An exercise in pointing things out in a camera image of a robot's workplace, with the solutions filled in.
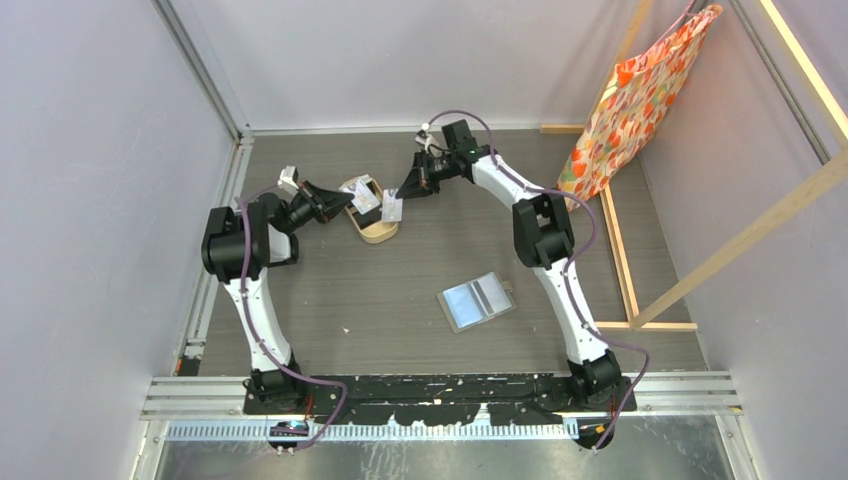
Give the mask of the beige card holder wallet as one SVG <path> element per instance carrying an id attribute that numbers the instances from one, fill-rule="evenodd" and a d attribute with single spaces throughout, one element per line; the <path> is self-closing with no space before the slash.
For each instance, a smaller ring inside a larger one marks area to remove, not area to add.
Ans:
<path id="1" fill-rule="evenodd" d="M 454 333 L 483 324 L 516 308 L 512 285 L 495 272 L 448 288 L 436 296 Z"/>

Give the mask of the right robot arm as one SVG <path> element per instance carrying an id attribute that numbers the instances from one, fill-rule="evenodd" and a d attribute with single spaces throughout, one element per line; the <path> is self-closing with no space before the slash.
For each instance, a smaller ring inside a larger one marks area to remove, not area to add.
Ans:
<path id="1" fill-rule="evenodd" d="M 429 124 L 415 141 L 410 173 L 399 199 L 439 192 L 443 181 L 463 177 L 492 194 L 512 214 L 513 245 L 522 265 L 540 281 L 560 325 L 567 355 L 567 390 L 584 410 L 596 410 L 620 386 L 623 375 L 582 293 L 575 267 L 575 237 L 562 194 L 536 185 L 514 170 L 488 145 L 480 145 L 466 121 L 443 127 L 444 146 Z"/>

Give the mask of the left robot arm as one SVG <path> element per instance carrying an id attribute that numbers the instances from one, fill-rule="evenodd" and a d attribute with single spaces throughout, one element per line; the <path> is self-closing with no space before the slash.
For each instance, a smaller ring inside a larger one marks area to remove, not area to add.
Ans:
<path id="1" fill-rule="evenodd" d="M 237 199 L 237 207 L 209 212 L 200 254 L 205 270 L 225 288 L 236 307 L 250 351 L 245 389 L 250 400 L 271 403 L 284 414 L 298 412 L 307 380 L 282 333 L 271 298 L 269 270 L 294 265 L 300 256 L 297 229 L 326 224 L 353 200 L 350 193 L 303 181 L 285 200 L 270 188 Z"/>

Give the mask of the gold oval tray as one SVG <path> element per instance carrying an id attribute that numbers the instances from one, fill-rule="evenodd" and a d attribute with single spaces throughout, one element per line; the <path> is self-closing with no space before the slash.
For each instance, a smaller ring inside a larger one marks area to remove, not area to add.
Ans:
<path id="1" fill-rule="evenodd" d="M 380 206 L 362 215 L 350 203 L 345 212 L 363 241 L 368 244 L 379 244 L 397 234 L 399 223 L 385 223 L 381 220 L 383 189 L 373 178 L 370 187 L 379 195 Z"/>

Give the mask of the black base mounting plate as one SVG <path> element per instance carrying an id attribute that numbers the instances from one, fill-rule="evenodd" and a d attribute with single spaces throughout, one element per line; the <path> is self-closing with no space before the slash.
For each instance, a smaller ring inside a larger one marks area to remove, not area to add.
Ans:
<path id="1" fill-rule="evenodd" d="M 608 419 L 618 405 L 636 408 L 623 377 L 615 393 L 601 401 L 580 403 L 567 390 L 567 376 L 551 373 L 452 375 L 329 375 L 307 383 L 306 399 L 297 407 L 250 400 L 247 415 L 295 415 L 334 425 L 426 426 L 469 425 L 488 415 L 494 426 L 552 425 L 565 413 Z"/>

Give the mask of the orange floral fabric bag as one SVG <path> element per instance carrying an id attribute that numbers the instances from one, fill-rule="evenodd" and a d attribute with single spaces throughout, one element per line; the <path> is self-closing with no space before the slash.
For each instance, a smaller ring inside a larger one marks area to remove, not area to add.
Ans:
<path id="1" fill-rule="evenodd" d="M 645 52 L 615 65 L 557 189 L 588 201 L 654 138 L 722 12 L 713 3 L 688 14 Z"/>

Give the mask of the aluminium rail frame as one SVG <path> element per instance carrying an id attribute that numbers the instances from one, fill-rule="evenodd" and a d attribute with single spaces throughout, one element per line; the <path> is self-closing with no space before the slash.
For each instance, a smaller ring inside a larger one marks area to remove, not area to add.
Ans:
<path id="1" fill-rule="evenodd" d="M 319 192 L 285 169 L 284 202 L 270 193 L 245 207 L 210 215 L 202 255 L 206 270 L 231 294 L 251 349 L 248 377 L 155 379 L 142 416 L 149 421 L 134 477 L 152 479 L 167 441 L 263 441 L 290 454 L 331 441 L 570 438 L 595 451 L 630 415 L 738 415 L 730 378 L 722 372 L 624 374 L 615 343 L 604 337 L 580 289 L 566 210 L 569 194 L 520 176 L 491 145 L 473 138 L 471 114 L 458 111 L 443 127 L 445 147 L 420 145 L 404 198 L 437 192 L 463 177 L 491 193 L 513 216 L 514 246 L 554 308 L 565 340 L 567 375 L 462 374 L 309 377 L 296 368 L 270 298 L 267 271 L 298 259 L 296 228 L 329 220 L 349 195 Z"/>

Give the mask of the wooden frame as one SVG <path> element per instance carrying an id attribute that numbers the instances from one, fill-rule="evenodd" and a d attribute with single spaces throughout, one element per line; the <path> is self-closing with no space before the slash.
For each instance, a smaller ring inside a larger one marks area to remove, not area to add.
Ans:
<path id="1" fill-rule="evenodd" d="M 690 329 L 847 328 L 847 5 L 725 1 L 643 155 Z"/>

